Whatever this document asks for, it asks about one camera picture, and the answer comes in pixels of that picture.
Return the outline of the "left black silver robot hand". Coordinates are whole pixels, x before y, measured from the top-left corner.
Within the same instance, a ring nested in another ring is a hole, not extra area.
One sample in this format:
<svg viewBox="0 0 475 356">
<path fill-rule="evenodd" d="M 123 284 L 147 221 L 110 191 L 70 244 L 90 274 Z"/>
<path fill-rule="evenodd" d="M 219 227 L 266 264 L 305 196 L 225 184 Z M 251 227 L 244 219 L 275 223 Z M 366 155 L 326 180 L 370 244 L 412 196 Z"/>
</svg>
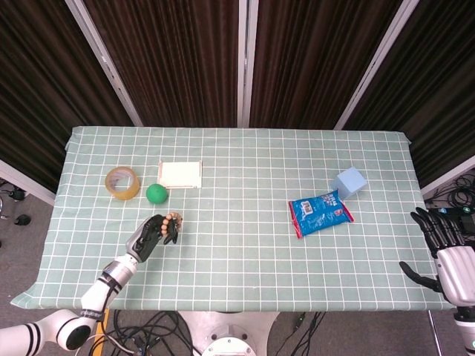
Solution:
<svg viewBox="0 0 475 356">
<path fill-rule="evenodd" d="M 183 217 L 177 212 L 148 218 L 127 241 L 126 253 L 144 263 L 160 241 L 164 245 L 177 243 L 182 224 Z"/>
</svg>

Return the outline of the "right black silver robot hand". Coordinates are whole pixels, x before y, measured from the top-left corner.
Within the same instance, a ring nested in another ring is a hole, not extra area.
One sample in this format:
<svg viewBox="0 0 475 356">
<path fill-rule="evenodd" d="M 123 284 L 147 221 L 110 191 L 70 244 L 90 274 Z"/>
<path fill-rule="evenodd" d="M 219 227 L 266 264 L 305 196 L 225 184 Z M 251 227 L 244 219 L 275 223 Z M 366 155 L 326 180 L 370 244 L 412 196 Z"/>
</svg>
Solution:
<svg viewBox="0 0 475 356">
<path fill-rule="evenodd" d="M 460 227 L 438 211 L 418 207 L 410 215 L 424 235 L 437 277 L 423 277 L 403 261 L 399 263 L 401 270 L 414 283 L 442 293 L 452 305 L 473 306 L 474 244 L 465 241 Z"/>
</svg>

